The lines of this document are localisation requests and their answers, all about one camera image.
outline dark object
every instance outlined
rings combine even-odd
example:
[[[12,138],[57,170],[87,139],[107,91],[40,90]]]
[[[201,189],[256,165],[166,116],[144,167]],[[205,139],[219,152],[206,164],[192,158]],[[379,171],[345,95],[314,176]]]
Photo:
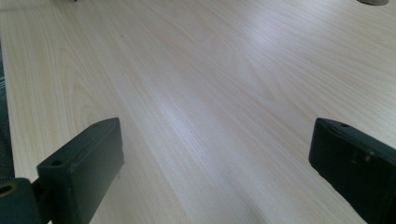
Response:
[[[0,182],[0,223],[88,224],[123,163],[119,119],[97,122],[42,161],[32,185]]]
[[[6,80],[4,77],[3,58],[0,45],[0,179],[14,178],[11,136],[7,108]]]
[[[396,151],[361,131],[317,119],[309,162],[368,223],[396,223]]]

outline wooden table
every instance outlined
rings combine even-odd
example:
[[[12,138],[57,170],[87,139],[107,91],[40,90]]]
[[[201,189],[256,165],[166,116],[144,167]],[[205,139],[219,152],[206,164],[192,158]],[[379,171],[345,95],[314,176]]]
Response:
[[[317,117],[396,147],[396,2],[0,0],[17,176],[119,117],[92,223],[364,223],[311,168]]]

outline screw hole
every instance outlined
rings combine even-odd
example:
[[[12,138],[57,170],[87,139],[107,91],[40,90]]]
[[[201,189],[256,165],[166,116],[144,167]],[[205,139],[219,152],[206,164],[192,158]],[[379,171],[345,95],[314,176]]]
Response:
[[[360,3],[368,6],[384,6],[389,3],[389,0],[358,0]]]
[[[5,185],[5,186],[0,188],[0,195],[1,194],[5,194],[5,193],[9,192],[10,190],[12,190],[12,186]]]
[[[0,186],[0,198],[4,197],[4,196],[7,196],[8,194],[10,194],[13,191],[15,191],[17,186],[18,185],[16,183],[10,183],[10,184],[5,184],[3,186]]]
[[[61,165],[61,164],[62,164],[61,161],[53,161],[50,165],[51,165],[51,166],[59,166],[59,165]]]

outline wood grain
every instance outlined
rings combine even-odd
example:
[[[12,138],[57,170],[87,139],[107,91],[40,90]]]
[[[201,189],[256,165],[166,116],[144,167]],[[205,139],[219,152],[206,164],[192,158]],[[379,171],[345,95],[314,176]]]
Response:
[[[317,117],[396,147],[396,4],[0,0],[17,176],[120,117],[92,223],[364,223],[311,168]]]

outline light wood grain surface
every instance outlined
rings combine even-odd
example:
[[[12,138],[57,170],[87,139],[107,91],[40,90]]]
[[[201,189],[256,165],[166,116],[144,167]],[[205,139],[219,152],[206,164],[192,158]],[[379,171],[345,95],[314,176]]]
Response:
[[[17,176],[120,117],[92,223],[364,223],[311,168],[317,117],[396,147],[396,2],[0,0]]]

